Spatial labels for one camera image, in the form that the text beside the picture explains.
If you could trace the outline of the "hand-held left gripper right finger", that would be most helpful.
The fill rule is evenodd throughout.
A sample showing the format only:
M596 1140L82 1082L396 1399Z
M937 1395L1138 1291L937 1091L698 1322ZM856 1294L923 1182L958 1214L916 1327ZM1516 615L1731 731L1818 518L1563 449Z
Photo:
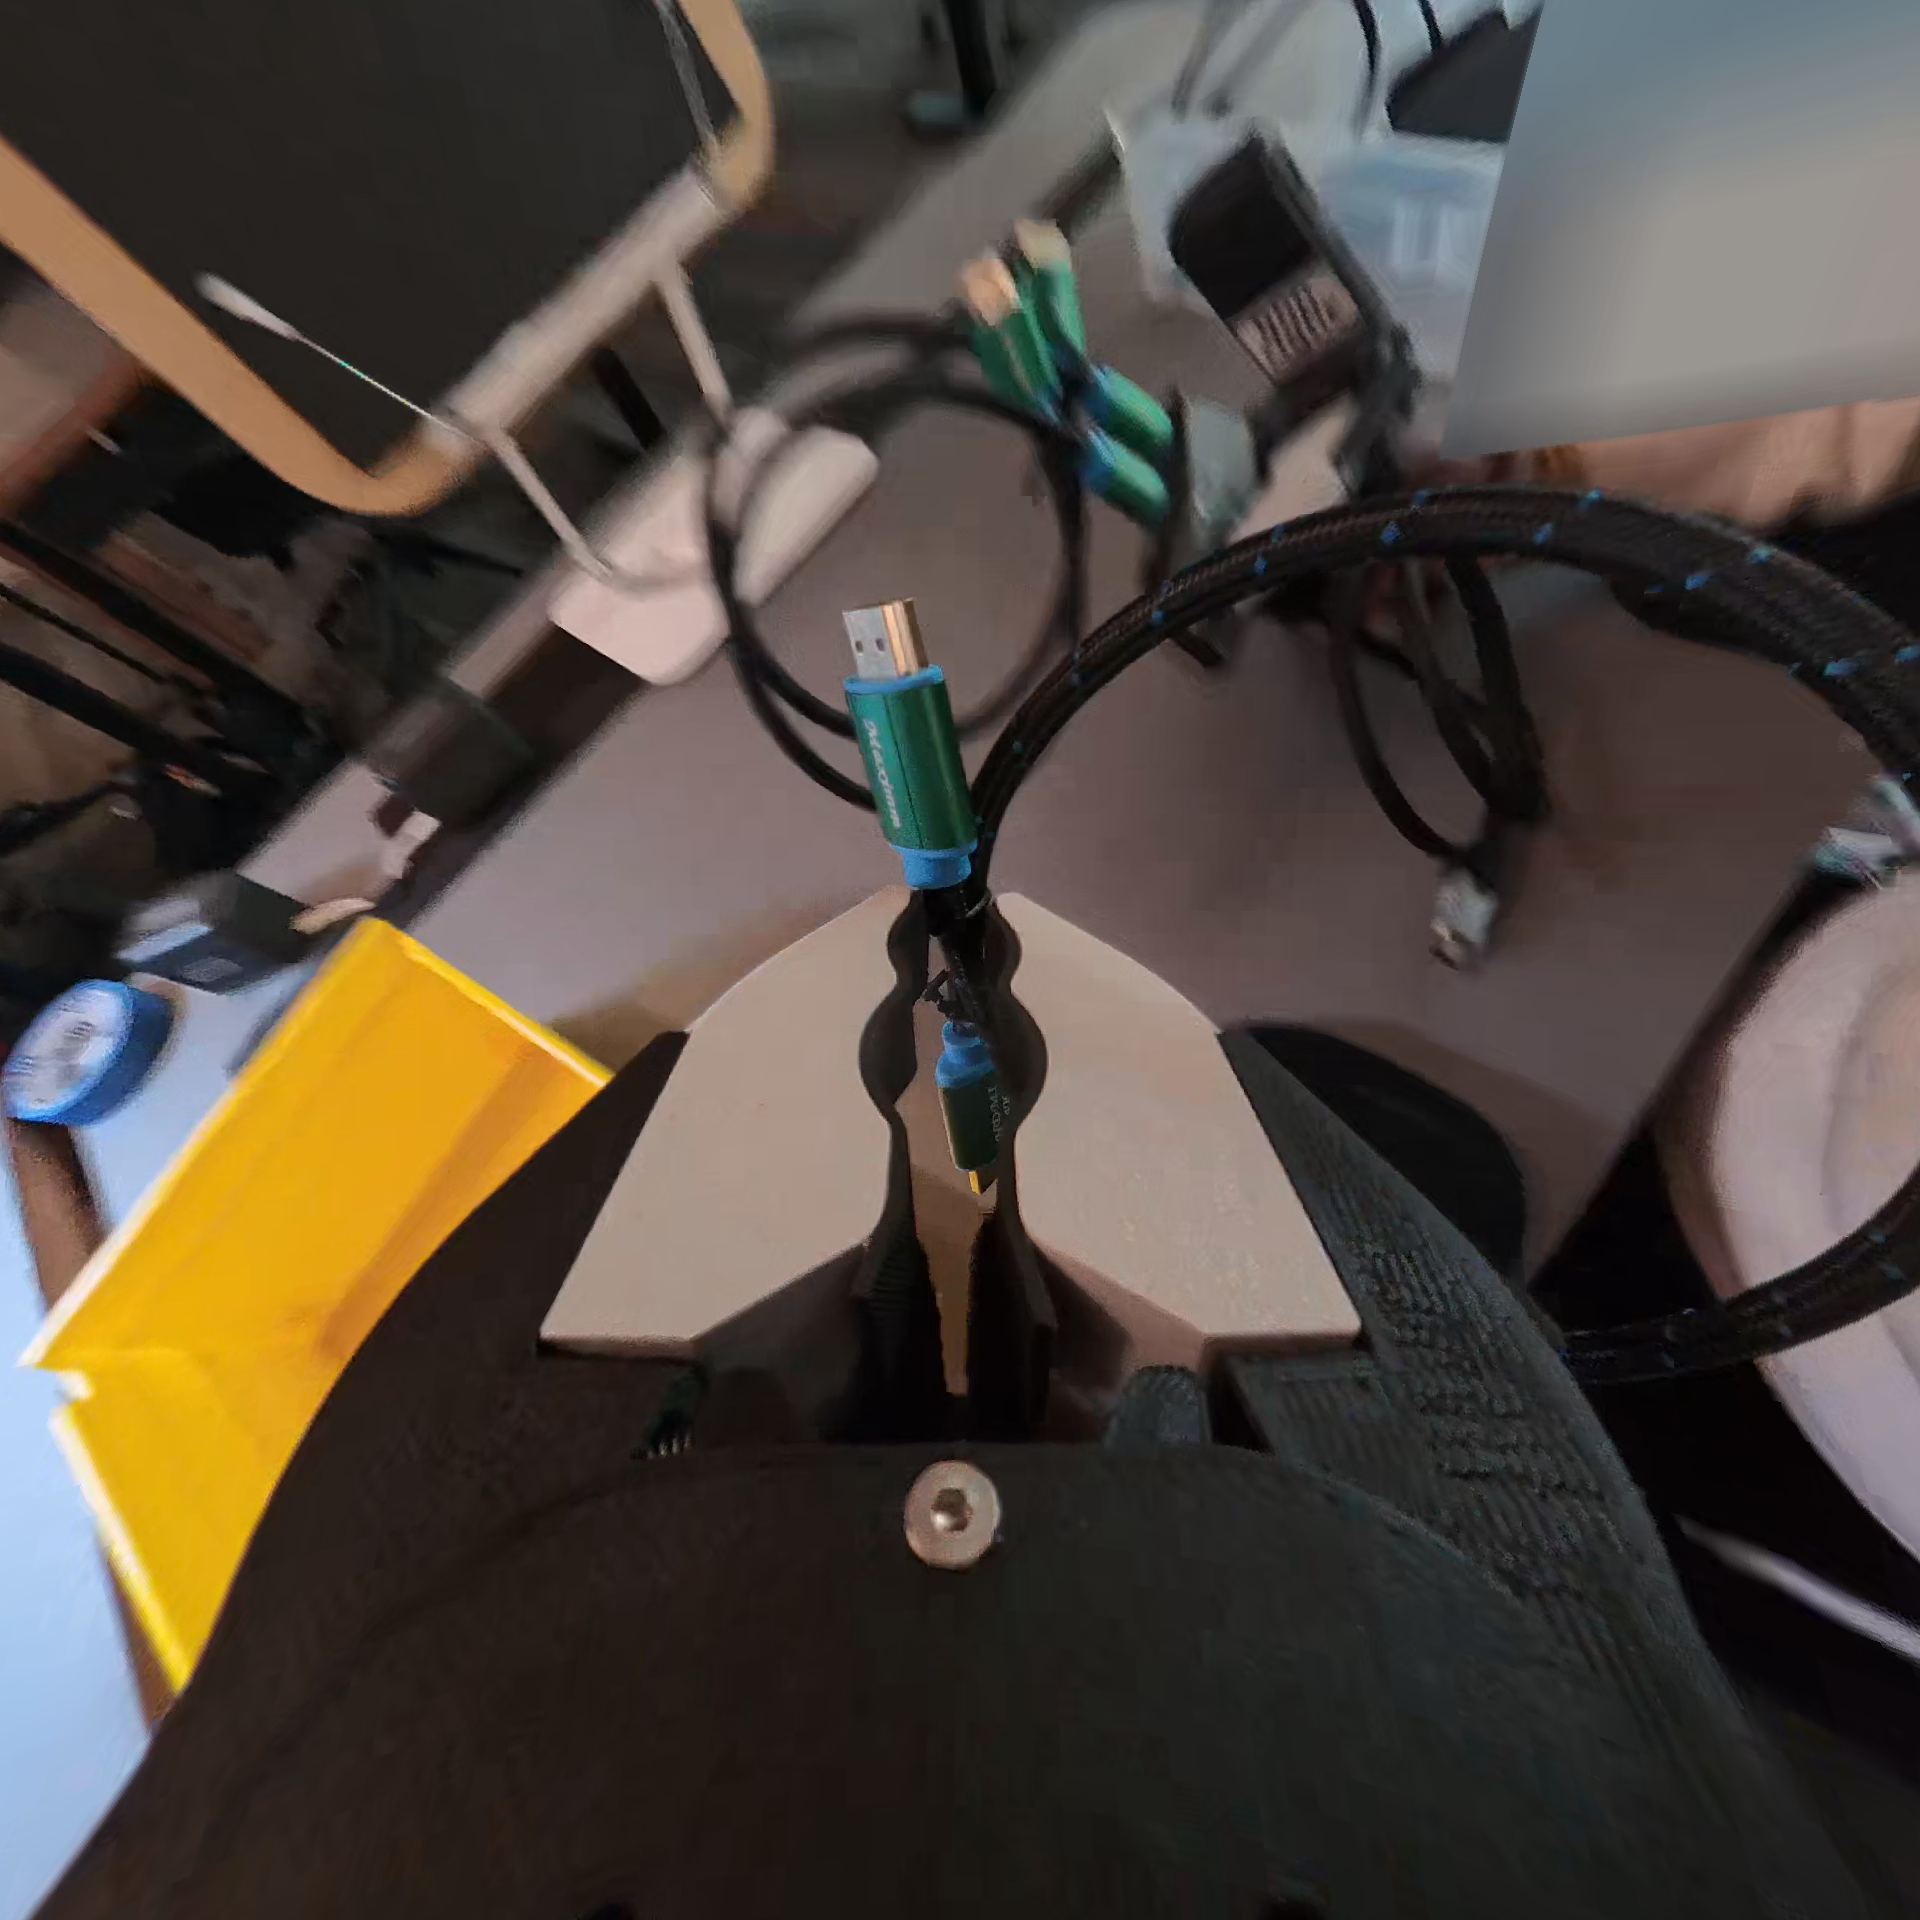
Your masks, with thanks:
M1054 1314L1046 1437L1090 1437L1146 1367L1344 1354L1360 1316L1222 1030L1119 946L1002 895L1040 1091L1014 1155Z

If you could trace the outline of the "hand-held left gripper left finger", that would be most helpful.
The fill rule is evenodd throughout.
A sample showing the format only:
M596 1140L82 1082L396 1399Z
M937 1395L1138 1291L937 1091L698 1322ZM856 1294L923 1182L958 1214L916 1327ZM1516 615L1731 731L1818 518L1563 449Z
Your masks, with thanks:
M686 1030L542 1341L756 1373L819 1433L943 1418L943 1316L899 1116L929 983L887 886L745 973Z

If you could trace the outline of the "yellow plastic bin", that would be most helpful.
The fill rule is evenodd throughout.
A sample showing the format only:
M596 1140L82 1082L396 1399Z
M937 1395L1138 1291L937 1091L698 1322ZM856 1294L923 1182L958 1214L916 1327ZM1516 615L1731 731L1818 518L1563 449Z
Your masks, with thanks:
M408 933L302 987L22 1354L171 1697L348 1361L610 1079Z

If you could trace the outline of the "person's right forearm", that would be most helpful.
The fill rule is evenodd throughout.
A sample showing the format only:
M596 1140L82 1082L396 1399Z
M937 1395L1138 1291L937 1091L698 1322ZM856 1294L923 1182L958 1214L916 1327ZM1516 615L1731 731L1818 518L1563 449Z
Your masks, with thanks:
M1918 399L1434 460L1427 470L1450 484L1596 490L1762 531L1834 524L1915 492Z

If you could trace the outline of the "grey desk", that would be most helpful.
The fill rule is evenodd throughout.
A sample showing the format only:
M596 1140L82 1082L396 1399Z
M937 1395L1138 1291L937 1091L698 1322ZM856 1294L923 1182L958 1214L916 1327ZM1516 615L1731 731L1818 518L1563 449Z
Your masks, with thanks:
M1108 131L1108 105L1171 81L1192 34L1187 6L1092 14L819 310L940 301L955 265ZM1104 356L1153 389L1249 389L1210 321L1143 300L1119 205L1072 250ZM1019 436L916 417L761 630L833 692L842 611L911 595L954 692L978 700L1032 642L1056 567L1027 476ZM1650 633L1579 575L1516 569L1500 587L1553 819L1474 972L1431 955L1434 869L1359 780L1315 633L1258 625L1218 676L1172 650L1131 667L1030 777L992 876L1222 1025L1324 1026L1467 1100L1524 1165L1539 1263L1871 767L1790 676ZM436 838L409 879L388 895L399 924L620 1066L899 866L708 662L630 692L481 851Z

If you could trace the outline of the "small grey case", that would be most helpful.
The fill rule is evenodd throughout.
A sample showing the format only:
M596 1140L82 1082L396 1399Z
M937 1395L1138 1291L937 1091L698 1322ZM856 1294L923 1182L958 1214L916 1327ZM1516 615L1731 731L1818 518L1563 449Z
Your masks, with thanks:
M302 900L239 871L217 871L131 909L112 953L128 973L232 995L290 969L318 941Z

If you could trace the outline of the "blue tape roll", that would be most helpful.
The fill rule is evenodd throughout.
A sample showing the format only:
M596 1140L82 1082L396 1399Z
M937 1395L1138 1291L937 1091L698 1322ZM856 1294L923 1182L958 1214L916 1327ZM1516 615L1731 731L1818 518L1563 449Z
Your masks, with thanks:
M6 1113L86 1130L119 1113L152 1077L177 1005L126 981L90 978L54 998L6 1066Z

